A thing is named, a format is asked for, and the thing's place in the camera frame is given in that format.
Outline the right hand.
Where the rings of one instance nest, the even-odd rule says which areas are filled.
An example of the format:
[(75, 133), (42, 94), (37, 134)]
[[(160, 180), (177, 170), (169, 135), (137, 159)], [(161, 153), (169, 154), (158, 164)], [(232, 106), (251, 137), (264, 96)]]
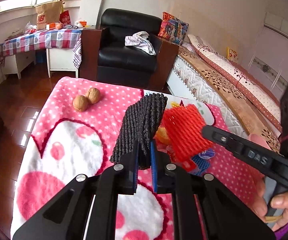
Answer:
[[(267, 214), (267, 204), (263, 198), (265, 193), (265, 183), (261, 179), (256, 184), (256, 193), (253, 197), (253, 203), (250, 205), (250, 209), (262, 220), (265, 220)], [(277, 232), (279, 229), (286, 227), (288, 224), (288, 192), (278, 194), (274, 196), (270, 202), (270, 205), (274, 209), (284, 210), (282, 217), (276, 221), (272, 227), (272, 231)]]

